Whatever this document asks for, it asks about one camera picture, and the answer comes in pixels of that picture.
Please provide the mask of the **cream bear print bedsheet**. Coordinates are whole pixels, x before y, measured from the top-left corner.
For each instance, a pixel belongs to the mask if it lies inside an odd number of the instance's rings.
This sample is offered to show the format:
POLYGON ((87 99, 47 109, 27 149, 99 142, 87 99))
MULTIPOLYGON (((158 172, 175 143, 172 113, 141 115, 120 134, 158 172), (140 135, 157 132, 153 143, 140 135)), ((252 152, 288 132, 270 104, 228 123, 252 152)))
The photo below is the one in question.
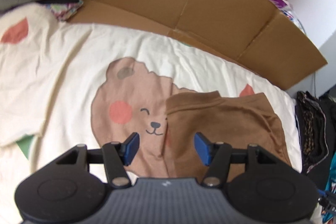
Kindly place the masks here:
POLYGON ((17 185, 71 147, 98 148, 100 134, 141 147, 128 172, 166 177, 166 100, 180 92, 222 97, 263 93, 279 117, 288 159, 302 170, 294 100, 235 63, 177 40, 106 24, 58 21, 29 4, 1 17, 1 223, 20 223, 17 185))

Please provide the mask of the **brown printed t-shirt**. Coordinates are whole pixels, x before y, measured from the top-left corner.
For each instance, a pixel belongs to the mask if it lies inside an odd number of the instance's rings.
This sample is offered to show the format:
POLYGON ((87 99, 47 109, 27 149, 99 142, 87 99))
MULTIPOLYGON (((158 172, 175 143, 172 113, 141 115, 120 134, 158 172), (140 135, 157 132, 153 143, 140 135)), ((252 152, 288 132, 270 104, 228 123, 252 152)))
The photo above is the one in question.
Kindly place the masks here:
POLYGON ((237 98, 221 97, 219 92, 179 93, 167 99, 166 115, 164 159, 170 177, 202 180, 207 167, 194 147, 197 132, 234 148, 258 144, 291 164, 281 120, 263 93, 237 98))

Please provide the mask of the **floral patterned folded cloth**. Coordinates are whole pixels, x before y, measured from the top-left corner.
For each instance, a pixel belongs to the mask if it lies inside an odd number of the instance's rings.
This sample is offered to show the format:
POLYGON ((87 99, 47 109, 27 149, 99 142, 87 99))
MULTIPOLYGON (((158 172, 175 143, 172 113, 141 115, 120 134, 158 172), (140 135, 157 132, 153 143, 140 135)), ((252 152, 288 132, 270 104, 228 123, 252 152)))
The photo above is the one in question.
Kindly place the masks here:
POLYGON ((64 3, 64 4, 48 4, 46 8, 52 12, 54 17, 60 21, 65 22, 72 16, 76 14, 78 9, 84 4, 83 0, 78 0, 77 2, 64 3))

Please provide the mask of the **black folded garment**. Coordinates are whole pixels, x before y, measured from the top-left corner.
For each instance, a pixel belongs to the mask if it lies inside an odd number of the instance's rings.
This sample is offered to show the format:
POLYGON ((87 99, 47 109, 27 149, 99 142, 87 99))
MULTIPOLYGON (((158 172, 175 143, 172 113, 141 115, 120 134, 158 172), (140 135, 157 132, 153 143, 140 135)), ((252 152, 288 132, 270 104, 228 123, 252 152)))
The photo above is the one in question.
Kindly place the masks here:
POLYGON ((296 94, 295 114, 303 174, 311 173, 333 156, 335 137, 330 106, 330 103, 313 97, 309 92, 296 94))

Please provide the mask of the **brown cardboard sheet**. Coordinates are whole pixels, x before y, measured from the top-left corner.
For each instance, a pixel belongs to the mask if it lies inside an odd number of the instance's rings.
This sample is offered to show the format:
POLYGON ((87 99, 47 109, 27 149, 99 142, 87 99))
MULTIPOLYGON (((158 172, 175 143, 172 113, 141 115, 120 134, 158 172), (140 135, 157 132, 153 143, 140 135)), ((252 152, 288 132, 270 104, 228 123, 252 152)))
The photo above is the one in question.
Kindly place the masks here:
POLYGON ((269 0, 84 0, 73 21, 165 35, 240 64, 282 90, 327 63, 269 0))

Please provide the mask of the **teal patterned garment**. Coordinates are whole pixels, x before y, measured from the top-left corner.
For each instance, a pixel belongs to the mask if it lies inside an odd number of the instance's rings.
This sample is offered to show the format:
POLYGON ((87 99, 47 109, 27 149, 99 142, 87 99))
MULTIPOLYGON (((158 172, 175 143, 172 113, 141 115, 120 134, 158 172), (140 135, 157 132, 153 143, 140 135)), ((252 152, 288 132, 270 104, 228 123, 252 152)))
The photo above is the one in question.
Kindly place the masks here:
POLYGON ((325 189, 326 206, 322 209, 322 223, 335 223, 335 172, 332 172, 325 189))

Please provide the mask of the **white curved board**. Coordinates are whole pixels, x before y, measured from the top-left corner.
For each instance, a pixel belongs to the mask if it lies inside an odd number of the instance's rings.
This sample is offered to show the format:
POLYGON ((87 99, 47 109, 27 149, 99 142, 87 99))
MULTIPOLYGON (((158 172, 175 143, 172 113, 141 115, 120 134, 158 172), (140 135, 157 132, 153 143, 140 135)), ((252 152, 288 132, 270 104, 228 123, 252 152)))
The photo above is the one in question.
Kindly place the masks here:
POLYGON ((321 51, 334 48, 335 0, 288 0, 307 37, 321 51))

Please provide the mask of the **purple white plastic package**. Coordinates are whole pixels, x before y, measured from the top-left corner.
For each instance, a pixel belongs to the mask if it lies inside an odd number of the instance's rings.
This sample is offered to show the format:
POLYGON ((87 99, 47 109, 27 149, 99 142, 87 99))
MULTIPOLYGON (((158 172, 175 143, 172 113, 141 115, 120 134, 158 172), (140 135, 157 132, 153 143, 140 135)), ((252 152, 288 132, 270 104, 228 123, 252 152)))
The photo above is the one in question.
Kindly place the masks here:
POLYGON ((301 31, 303 27, 291 5, 286 0, 269 0, 271 1, 290 21, 292 21, 301 31))

